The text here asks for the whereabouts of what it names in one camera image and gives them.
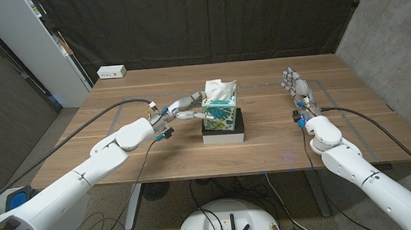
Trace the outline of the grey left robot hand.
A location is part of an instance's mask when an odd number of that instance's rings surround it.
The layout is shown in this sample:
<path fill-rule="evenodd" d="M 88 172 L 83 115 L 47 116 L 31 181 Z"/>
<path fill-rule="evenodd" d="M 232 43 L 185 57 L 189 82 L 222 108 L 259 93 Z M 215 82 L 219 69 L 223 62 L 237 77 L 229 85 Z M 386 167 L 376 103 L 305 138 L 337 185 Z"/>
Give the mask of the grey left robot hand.
<path fill-rule="evenodd" d="M 174 119 L 179 120 L 190 120 L 190 119 L 215 119 L 213 115 L 207 115 L 203 112 L 193 111 L 197 105 L 202 103 L 205 98 L 206 93 L 204 91 L 199 91 L 192 95 L 180 98 L 172 104 L 163 109 L 159 110 L 156 108 L 154 102 L 150 103 L 150 109 L 154 112 L 149 117 L 149 122 L 153 128 L 153 131 L 158 133 L 168 129 L 168 123 L 172 122 Z"/>

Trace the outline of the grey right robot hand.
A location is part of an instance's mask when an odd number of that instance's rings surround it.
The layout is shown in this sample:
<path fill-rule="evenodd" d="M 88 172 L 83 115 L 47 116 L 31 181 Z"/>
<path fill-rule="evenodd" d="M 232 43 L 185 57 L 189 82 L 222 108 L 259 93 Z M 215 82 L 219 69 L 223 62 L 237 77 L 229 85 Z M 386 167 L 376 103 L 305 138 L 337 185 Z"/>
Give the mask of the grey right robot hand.
<path fill-rule="evenodd" d="M 294 103 L 298 107 L 300 116 L 306 119 L 312 119 L 321 115 L 321 109 L 315 103 L 315 96 L 312 88 L 308 85 L 306 79 L 289 67 L 283 71 L 284 81 L 281 84 L 288 94 L 294 98 Z"/>

